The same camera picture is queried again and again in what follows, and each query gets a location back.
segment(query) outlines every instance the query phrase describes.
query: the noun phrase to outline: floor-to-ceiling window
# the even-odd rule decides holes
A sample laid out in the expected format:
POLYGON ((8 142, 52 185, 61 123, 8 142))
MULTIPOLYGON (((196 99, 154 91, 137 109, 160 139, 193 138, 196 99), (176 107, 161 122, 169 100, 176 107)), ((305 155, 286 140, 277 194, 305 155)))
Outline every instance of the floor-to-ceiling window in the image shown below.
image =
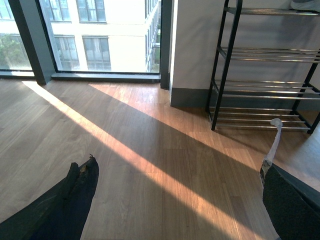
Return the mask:
POLYGON ((31 70, 8 0, 0 0, 0 70, 31 70))
POLYGON ((58 71, 160 72, 159 0, 39 2, 58 71))

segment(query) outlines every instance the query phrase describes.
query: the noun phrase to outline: metal shelf bar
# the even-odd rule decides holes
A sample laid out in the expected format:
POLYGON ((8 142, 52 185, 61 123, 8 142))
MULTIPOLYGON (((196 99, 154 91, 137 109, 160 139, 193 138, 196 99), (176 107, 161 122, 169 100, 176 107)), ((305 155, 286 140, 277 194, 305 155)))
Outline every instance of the metal shelf bar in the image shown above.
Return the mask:
POLYGON ((289 49, 289 48, 258 48, 258 47, 234 47, 233 53, 289 53, 289 54, 314 54, 319 55, 318 50, 314 49, 289 49))
POLYGON ((223 106, 221 109, 236 109, 236 110, 258 110, 258 111, 288 111, 291 112, 291 109, 277 109, 277 108, 248 108, 248 107, 227 107, 223 106))
MULTIPOLYGON (((235 14, 235 7, 225 7, 225 11, 235 14)), ((243 15, 300 15, 300 16, 320 16, 320 13, 315 11, 298 11, 293 9, 274 9, 274 8, 242 8, 241 14, 243 15)))
POLYGON ((251 80, 228 80, 228 82, 238 82, 238 83, 264 83, 264 84, 299 84, 302 85, 304 82, 296 81, 251 81, 251 80))
POLYGON ((242 115, 242 116, 278 116, 278 117, 299 117, 299 115, 291 114, 273 114, 273 113, 247 113, 247 112, 222 112, 220 114, 226 115, 242 115))
POLYGON ((236 95, 224 94, 227 98, 255 98, 255 99, 296 99, 296 100, 320 100, 320 97, 295 97, 295 96, 255 96, 255 95, 236 95))
MULTIPOLYGON (((216 126, 220 127, 233 127, 233 128, 259 128, 259 129, 276 129, 275 126, 254 126, 254 125, 229 125, 217 123, 216 126)), ((295 130, 310 130, 309 127, 294 127, 294 126, 283 126, 282 129, 295 129, 295 130)))
POLYGON ((310 94, 310 95, 319 95, 320 92, 299 92, 299 91, 262 91, 262 90, 228 90, 228 92, 235 93, 270 93, 270 94, 310 94))
MULTIPOLYGON (((218 120, 221 121, 239 121, 239 122, 266 122, 270 123, 271 120, 259 120, 259 119, 239 119, 239 118, 220 118, 218 117, 218 120)), ((281 120, 283 123, 294 123, 294 124, 304 124, 305 121, 289 121, 289 120, 281 120)))
POLYGON ((246 88, 276 88, 276 89, 310 89, 312 90, 312 87, 306 86, 271 86, 271 85, 232 85, 232 84, 226 84, 225 87, 246 87, 246 88))

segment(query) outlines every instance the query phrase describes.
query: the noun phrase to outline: window frame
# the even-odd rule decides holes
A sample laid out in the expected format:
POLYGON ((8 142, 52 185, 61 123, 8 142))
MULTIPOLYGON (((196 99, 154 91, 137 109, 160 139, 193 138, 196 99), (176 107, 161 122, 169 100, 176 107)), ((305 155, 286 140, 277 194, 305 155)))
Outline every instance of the window frame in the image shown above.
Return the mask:
POLYGON ((159 6, 161 8, 159 73, 60 71, 57 69, 52 47, 48 44, 49 36, 46 28, 48 22, 44 19, 42 11, 40 11, 40 0, 30 0, 30 2, 8 0, 8 2, 16 20, 22 41, 26 46, 27 55, 31 60, 30 64, 34 73, 34 79, 36 79, 39 84, 45 85, 52 79, 130 83, 160 82, 161 88, 169 88, 173 8, 173 2, 171 0, 162 0, 161 6, 159 6))

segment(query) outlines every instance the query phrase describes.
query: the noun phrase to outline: wooden floor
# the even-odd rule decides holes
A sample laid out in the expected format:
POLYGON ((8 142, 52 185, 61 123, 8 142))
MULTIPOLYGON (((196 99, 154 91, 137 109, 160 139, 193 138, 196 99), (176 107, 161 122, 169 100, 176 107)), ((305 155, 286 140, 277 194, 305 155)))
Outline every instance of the wooden floor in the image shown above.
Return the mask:
MULTIPOLYGON (((0 222, 93 154, 83 240, 275 240, 259 169, 276 132, 210 130, 158 84, 0 80, 0 222)), ((282 133, 275 162, 320 191, 320 130, 282 133)))

